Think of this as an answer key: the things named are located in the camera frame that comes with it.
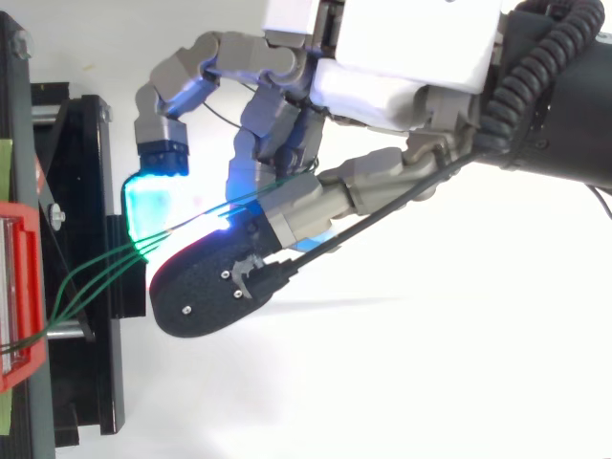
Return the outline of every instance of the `green wire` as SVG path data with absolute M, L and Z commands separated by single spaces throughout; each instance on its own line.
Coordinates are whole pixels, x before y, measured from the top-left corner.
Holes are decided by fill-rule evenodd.
M 148 251 L 145 251 L 144 253 L 150 253 L 152 251 L 155 251 L 158 247 L 159 246 L 153 247 L 153 248 L 149 249 Z M 118 278 L 120 278 L 123 275 L 123 273 L 125 273 L 132 266 L 134 266 L 136 263 L 141 261 L 140 255 L 138 253 L 134 253 L 132 255 L 132 258 L 134 258 L 134 259 L 130 263 L 128 263 L 123 268 L 118 270 L 114 275 L 110 276 L 106 282 L 104 282 L 101 286 L 98 287 L 97 290 L 95 290 L 90 296 L 88 296 L 86 299 L 84 299 L 78 307 L 76 307 L 72 311 L 70 309 L 66 308 L 66 310 L 64 310 L 64 312 L 58 317 L 59 322 L 61 323 L 61 321 L 63 321 L 63 320 L 69 320 L 69 319 L 73 318 L 74 316 L 76 316 L 83 309 L 85 309 L 85 307 L 89 303 L 91 303 L 94 299 L 96 299 L 100 293 L 102 293 L 113 282 L 115 282 Z M 96 281 L 100 280 L 103 276 L 109 274 L 111 271 L 112 270 L 108 269 L 108 270 L 106 270 L 106 272 L 101 273 L 100 275 L 97 276 Z M 89 288 L 91 288 L 93 286 L 93 284 L 94 284 L 94 280 L 90 281 L 82 290 L 83 291 L 88 290 Z
M 153 241 L 152 243 L 148 244 L 147 246 L 144 247 L 144 249 L 146 248 L 151 248 L 148 251 L 146 251 L 147 253 L 156 250 L 159 247 L 159 243 L 164 241 L 164 239 L 159 239 L 156 241 Z M 141 259 L 141 255 L 137 252 L 133 252 L 130 253 L 128 255 L 126 255 L 125 257 L 121 258 L 120 260 L 116 261 L 115 263 L 113 263 L 111 266 L 109 266 L 106 270 L 102 271 L 101 273 L 99 273 L 96 277 L 94 277 L 92 280 L 90 280 L 80 291 L 79 293 L 73 298 L 73 300 L 66 306 L 65 310 L 62 312 L 62 314 L 59 317 L 53 317 L 53 319 L 49 320 L 49 323 L 47 324 L 47 326 L 45 328 L 43 328 L 40 332 L 38 332 L 35 335 L 32 335 L 31 337 L 25 338 L 25 339 L 21 339 L 15 342 L 10 342 L 7 344 L 3 344 L 0 346 L 0 348 L 9 348 L 9 349 L 5 349 L 2 353 L 0 354 L 10 354 L 12 352 L 15 352 L 17 350 L 21 350 L 23 348 L 29 347 L 30 345 L 34 344 L 36 341 L 38 341 L 39 339 L 45 337 L 47 335 L 47 333 L 53 329 L 57 324 L 61 323 L 63 320 L 67 319 L 66 316 L 68 316 L 68 314 L 71 312 L 71 310 L 75 307 L 75 305 L 78 303 L 78 301 L 80 300 L 80 298 L 86 294 L 86 292 L 91 289 L 94 284 L 96 284 L 98 281 L 102 280 L 106 275 L 108 275 L 109 273 L 111 273 L 112 271 L 114 271 L 116 268 L 118 268 L 119 266 L 121 266 L 123 263 L 128 262 L 130 260 L 134 259 L 133 263 L 130 263 L 128 266 L 132 267 L 134 264 L 136 264 L 136 262 L 140 261 Z M 108 287 L 108 285 L 110 285 L 111 282 L 114 282 L 118 277 L 117 276 L 112 276 L 111 277 L 111 281 L 110 282 L 106 282 L 104 283 L 104 288 Z M 102 292 L 103 289 L 98 290 L 96 295 L 94 297 L 89 297 L 87 299 L 87 303 L 89 304 L 91 301 L 93 301 L 95 299 L 96 296 L 99 295 L 100 292 Z M 61 295 L 63 294 L 63 291 L 58 291 L 57 292 L 57 298 L 61 298 Z
M 315 172 L 318 168 L 318 159 L 315 159 L 303 172 L 301 172 L 298 175 L 302 175 L 302 174 L 306 174 L 306 173 L 311 173 L 311 172 Z M 276 182 L 274 182 L 273 184 L 270 184 L 268 186 L 264 186 L 262 188 L 257 189 L 256 191 L 246 194 L 244 196 L 240 196 L 238 198 L 234 198 L 231 199 L 227 202 L 225 202 L 224 204 L 217 206 L 216 208 L 211 208 L 209 210 L 206 210 L 198 215 L 196 215 L 193 218 L 190 218 L 189 220 L 186 220 L 185 222 L 172 227 L 170 229 L 165 229 L 164 231 L 158 232 L 157 234 L 153 234 L 151 236 L 145 237 L 143 239 L 140 239 L 138 241 L 132 241 L 128 244 L 125 244 L 123 246 L 117 247 L 115 249 L 112 249 L 111 251 L 108 251 L 107 253 L 98 256 L 90 261 L 88 261 L 87 263 L 84 263 L 83 265 L 80 265 L 78 268 L 76 268 L 75 270 L 71 271 L 66 278 L 62 281 L 58 291 L 57 291 L 57 296 L 55 298 L 55 304 L 54 304 L 54 308 L 52 310 L 51 313 L 51 317 L 49 319 L 49 323 L 47 324 L 47 326 L 45 328 L 43 328 L 43 330 L 41 330 L 40 332 L 36 333 L 35 335 L 32 335 L 31 337 L 28 337 L 26 339 L 21 339 L 19 341 L 15 341 L 12 343 L 7 343 L 7 344 L 3 344 L 0 345 L 0 349 L 1 348 L 6 348 L 4 351 L 2 351 L 0 354 L 10 354 L 13 352 L 16 352 L 18 350 L 22 350 L 24 348 L 27 348 L 29 346 L 31 346 L 32 344 L 34 344 L 35 342 L 37 342 L 39 339 L 42 339 L 43 337 L 45 337 L 47 335 L 47 333 L 49 332 L 49 330 L 51 330 L 53 327 L 55 327 L 57 324 L 61 323 L 64 320 L 68 320 L 72 317 L 74 317 L 76 314 L 78 314 L 80 311 L 82 311 L 88 304 L 90 304 L 101 292 L 103 292 L 106 288 L 108 288 L 108 286 L 110 286 L 115 280 L 117 280 L 119 277 L 121 277 L 123 275 L 123 273 L 125 273 L 127 270 L 129 270 L 132 266 L 134 266 L 136 263 L 138 263 L 141 260 L 141 257 L 144 256 L 145 254 L 149 254 L 152 251 L 155 251 L 160 243 L 162 243 L 169 235 L 172 231 L 174 230 L 178 230 L 179 228 L 184 227 L 185 225 L 188 225 L 189 223 L 191 223 L 192 221 L 196 220 L 197 218 L 201 217 L 202 215 L 210 215 L 211 213 L 215 212 L 216 210 L 219 210 L 221 208 L 225 208 L 231 204 L 236 204 L 236 203 L 240 203 L 241 201 L 244 201 L 246 199 L 252 198 L 252 197 L 256 197 L 259 196 L 267 191 L 271 191 L 273 189 L 278 188 L 279 186 L 282 186 L 284 184 L 286 184 L 287 182 L 291 181 L 292 179 L 294 179 L 297 176 L 292 176 L 292 177 L 288 177 L 286 179 L 282 179 L 282 180 L 278 180 Z M 233 209 L 230 210 L 229 212 L 225 212 L 224 214 L 222 214 L 221 216 L 227 216 L 227 215 L 233 215 L 234 213 L 236 213 L 237 211 L 240 211 L 240 209 Z M 136 246 L 138 244 L 141 244 L 142 242 L 146 242 L 146 241 L 150 241 L 152 239 L 155 239 L 152 243 L 140 248 L 139 250 L 136 251 Z M 80 291 L 79 293 L 75 296 L 75 298 L 73 298 L 73 300 L 66 306 L 66 308 L 64 309 L 64 311 L 62 312 L 61 315 L 59 315 L 59 317 L 57 316 L 57 313 L 59 312 L 59 307 L 61 304 L 61 298 L 63 297 L 64 291 L 66 289 L 66 287 L 68 286 L 68 283 L 70 282 L 71 279 L 73 279 L 78 273 L 83 272 L 84 270 L 86 270 L 87 268 L 92 267 L 93 265 L 99 263 L 100 261 L 103 261 L 117 253 L 120 253 L 122 251 L 126 251 L 126 250 L 132 250 L 134 251 L 133 253 L 130 253 L 128 255 L 126 255 L 125 257 L 121 258 L 120 260 L 118 260 L 117 262 L 113 263 L 110 267 L 108 267 L 106 270 L 102 271 L 100 274 L 98 274 L 96 277 L 94 277 L 92 280 L 90 280 Z M 80 300 L 80 298 L 85 295 L 85 293 L 87 292 L 87 290 L 89 290 L 91 287 L 94 286 L 94 284 L 96 282 L 98 282 L 99 280 L 103 279 L 106 275 L 108 275 L 109 273 L 111 273 L 114 269 L 116 269 L 118 266 L 122 265 L 125 262 L 129 262 L 126 266 L 124 266 L 123 268 L 119 269 L 114 275 L 112 275 L 106 282 L 104 282 L 97 290 L 94 291 L 94 293 L 92 295 L 90 295 L 87 299 L 85 299 L 83 302 L 81 302 L 81 304 L 76 307 L 78 301 Z
M 153 239 L 153 238 L 157 238 L 157 237 L 161 237 L 160 234 L 154 234 L 153 236 L 147 237 L 142 239 L 141 241 L 138 241 L 138 243 L 140 244 L 141 242 L 146 242 L 147 240 Z M 159 239 L 159 241 L 164 241 L 165 238 L 167 238 L 168 235 L 163 235 L 163 238 Z M 90 268 L 91 266 L 99 263 L 100 261 L 105 260 L 106 258 L 109 258 L 110 256 L 115 255 L 116 253 L 125 251 L 127 249 L 133 249 L 133 244 L 125 244 L 124 246 L 118 247 L 112 251 L 109 251 L 108 253 L 101 255 L 97 258 L 94 258 L 93 260 L 88 261 L 87 263 L 84 263 L 82 265 L 80 265 L 78 268 L 76 268 L 75 270 L 73 270 L 72 272 L 70 272 L 66 278 L 63 280 L 63 282 L 61 283 L 61 285 L 59 286 L 59 289 L 57 290 L 57 296 L 55 297 L 55 305 L 53 308 L 53 311 L 51 312 L 51 317 L 49 318 L 50 322 L 54 322 L 55 321 L 55 317 L 57 315 L 57 313 L 59 312 L 59 306 L 61 303 L 61 298 L 64 294 L 64 290 L 66 290 L 66 287 L 68 286 L 68 283 L 70 282 L 70 280 L 72 278 L 74 278 L 78 273 L 81 273 L 82 271 L 86 270 L 87 268 Z

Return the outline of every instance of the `green tape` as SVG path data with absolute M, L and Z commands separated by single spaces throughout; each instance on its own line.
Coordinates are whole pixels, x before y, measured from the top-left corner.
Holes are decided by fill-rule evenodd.
M 12 141 L 0 139 L 0 201 L 8 201 L 11 193 Z
M 0 436 L 11 433 L 12 389 L 0 394 Z
M 12 141 L 0 140 L 0 201 L 8 201 L 11 190 Z M 11 432 L 12 390 L 0 394 L 0 436 Z

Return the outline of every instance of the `coiled cable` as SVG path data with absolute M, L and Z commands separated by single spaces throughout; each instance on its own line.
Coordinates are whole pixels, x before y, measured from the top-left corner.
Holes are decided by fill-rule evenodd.
M 474 137 L 475 152 L 510 152 L 516 129 L 529 107 L 595 40 L 605 21 L 601 0 L 527 0 L 516 9 L 545 14 L 551 7 L 567 12 L 493 91 Z

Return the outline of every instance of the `white background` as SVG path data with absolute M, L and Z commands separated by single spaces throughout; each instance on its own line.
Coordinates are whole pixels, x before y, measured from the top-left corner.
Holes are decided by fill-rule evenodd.
M 118 205 L 138 167 L 137 88 L 200 33 L 258 33 L 264 0 L 0 7 L 33 34 L 34 81 L 77 82 L 113 106 Z M 228 82 L 209 102 L 239 120 L 248 97 Z M 188 122 L 192 169 L 219 202 L 235 131 L 204 109 Z M 397 143 L 328 126 L 322 165 Z M 223 332 L 179 340 L 152 317 L 123 321 L 127 423 L 107 438 L 84 428 L 58 455 L 611 457 L 611 235 L 580 184 L 471 166 Z

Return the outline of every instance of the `red clamp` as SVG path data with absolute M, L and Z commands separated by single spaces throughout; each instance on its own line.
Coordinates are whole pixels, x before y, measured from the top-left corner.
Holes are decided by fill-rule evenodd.
M 38 209 L 0 202 L 1 344 L 31 337 L 44 328 L 41 273 Z M 0 392 L 26 380 L 45 358 L 43 339 L 0 355 Z

